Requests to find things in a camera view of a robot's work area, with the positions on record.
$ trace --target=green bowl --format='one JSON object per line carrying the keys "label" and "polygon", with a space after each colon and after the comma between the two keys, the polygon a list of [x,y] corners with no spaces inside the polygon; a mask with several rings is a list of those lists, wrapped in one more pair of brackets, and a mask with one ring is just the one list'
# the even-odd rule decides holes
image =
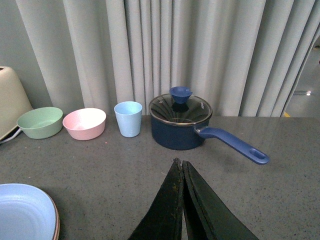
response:
{"label": "green bowl", "polygon": [[41,107],[23,114],[17,125],[31,139],[45,139],[62,129],[63,112],[57,107]]}

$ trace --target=saucepan handle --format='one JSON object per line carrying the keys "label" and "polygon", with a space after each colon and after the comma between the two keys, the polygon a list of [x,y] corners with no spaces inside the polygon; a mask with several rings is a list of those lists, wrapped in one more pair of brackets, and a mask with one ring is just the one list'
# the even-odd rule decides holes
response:
{"label": "saucepan handle", "polygon": [[269,162],[269,157],[262,151],[254,148],[248,143],[242,141],[231,133],[220,129],[212,127],[195,128],[194,131],[204,139],[216,138],[224,142],[225,144],[232,147],[234,150],[238,151],[251,161],[256,164],[263,165]]}

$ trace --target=pink bowl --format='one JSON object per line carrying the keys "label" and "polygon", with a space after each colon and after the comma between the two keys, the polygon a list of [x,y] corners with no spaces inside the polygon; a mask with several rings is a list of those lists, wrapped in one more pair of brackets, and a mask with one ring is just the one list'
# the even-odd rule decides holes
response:
{"label": "pink bowl", "polygon": [[83,108],[69,113],[62,121],[68,133],[77,140],[90,140],[103,133],[107,115],[98,108]]}

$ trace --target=stacked plates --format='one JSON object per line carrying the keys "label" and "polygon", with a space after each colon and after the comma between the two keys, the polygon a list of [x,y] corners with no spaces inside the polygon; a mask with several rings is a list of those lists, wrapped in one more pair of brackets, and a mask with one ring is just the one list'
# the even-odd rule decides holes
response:
{"label": "stacked plates", "polygon": [[58,240],[59,230],[48,194],[31,185],[0,184],[0,240]]}

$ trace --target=beige container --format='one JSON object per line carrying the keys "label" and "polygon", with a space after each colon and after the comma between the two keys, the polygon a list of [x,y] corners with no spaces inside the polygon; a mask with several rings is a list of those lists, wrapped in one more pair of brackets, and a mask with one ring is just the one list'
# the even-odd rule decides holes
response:
{"label": "beige container", "polygon": [[18,118],[32,106],[16,72],[0,66],[0,140],[17,125]]}

